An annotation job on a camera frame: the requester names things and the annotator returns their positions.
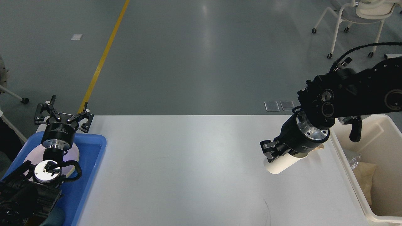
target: clear plastic wrapper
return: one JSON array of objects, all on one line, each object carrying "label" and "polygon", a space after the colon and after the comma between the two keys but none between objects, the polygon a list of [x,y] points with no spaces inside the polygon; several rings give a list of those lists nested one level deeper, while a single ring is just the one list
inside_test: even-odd
[{"label": "clear plastic wrapper", "polygon": [[346,159],[348,160],[351,168],[356,168],[361,160],[361,153],[350,151],[348,149],[343,149],[343,153],[345,153]]}]

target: chair wheel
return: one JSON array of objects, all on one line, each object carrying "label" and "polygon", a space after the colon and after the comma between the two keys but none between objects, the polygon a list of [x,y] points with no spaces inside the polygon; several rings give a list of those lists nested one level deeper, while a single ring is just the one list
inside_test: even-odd
[{"label": "chair wheel", "polygon": [[23,98],[23,100],[21,101],[21,103],[27,104],[27,103],[29,103],[29,99],[28,99],[28,98]]}]

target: gray floor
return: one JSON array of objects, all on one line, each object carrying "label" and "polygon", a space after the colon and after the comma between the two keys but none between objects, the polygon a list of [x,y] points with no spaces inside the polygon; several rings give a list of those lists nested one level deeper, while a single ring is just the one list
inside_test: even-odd
[{"label": "gray floor", "polygon": [[[0,54],[9,89],[30,103],[0,96],[5,116],[27,137],[37,103],[57,95],[58,111],[75,113],[124,0],[3,0]],[[95,115],[264,115],[264,101],[297,101],[305,80],[329,70],[335,25],[321,0],[131,0],[89,101]],[[402,39],[400,8],[386,20],[380,41]],[[371,43],[378,24],[341,32],[334,58]],[[84,34],[71,41],[73,34]],[[379,47],[353,54],[351,67],[372,67]],[[390,114],[402,128],[402,113]]]}]

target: cable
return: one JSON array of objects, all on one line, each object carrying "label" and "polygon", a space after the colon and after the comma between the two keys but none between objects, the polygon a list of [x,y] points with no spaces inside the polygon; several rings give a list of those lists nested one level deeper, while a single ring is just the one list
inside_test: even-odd
[{"label": "cable", "polygon": [[395,42],[395,41],[393,41],[393,42],[377,42],[377,43],[371,43],[371,44],[367,44],[367,45],[361,45],[361,46],[358,46],[356,48],[350,49],[349,51],[344,53],[341,57],[339,57],[336,61],[334,61],[334,63],[332,64],[331,69],[329,70],[329,72],[333,71],[335,69],[335,67],[338,65],[338,63],[343,58],[345,58],[345,56],[348,55],[349,53],[354,52],[355,50],[358,50],[358,49],[362,49],[362,48],[369,47],[369,46],[375,46],[375,45],[376,46],[379,46],[379,45],[402,45],[402,42]]},{"label": "cable", "polygon": [[301,105],[299,105],[299,106],[297,106],[297,107],[294,107],[294,108],[292,109],[292,113],[293,113],[293,114],[296,114],[296,110],[297,110],[297,109],[300,109],[299,111],[301,111],[301,110],[302,110],[301,107],[302,107]]}]

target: white table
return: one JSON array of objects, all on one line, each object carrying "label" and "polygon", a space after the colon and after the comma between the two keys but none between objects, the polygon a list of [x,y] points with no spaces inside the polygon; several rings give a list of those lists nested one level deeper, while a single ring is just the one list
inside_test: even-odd
[{"label": "white table", "polygon": [[78,225],[367,225],[332,140],[265,170],[288,117],[95,116],[108,144]]}]

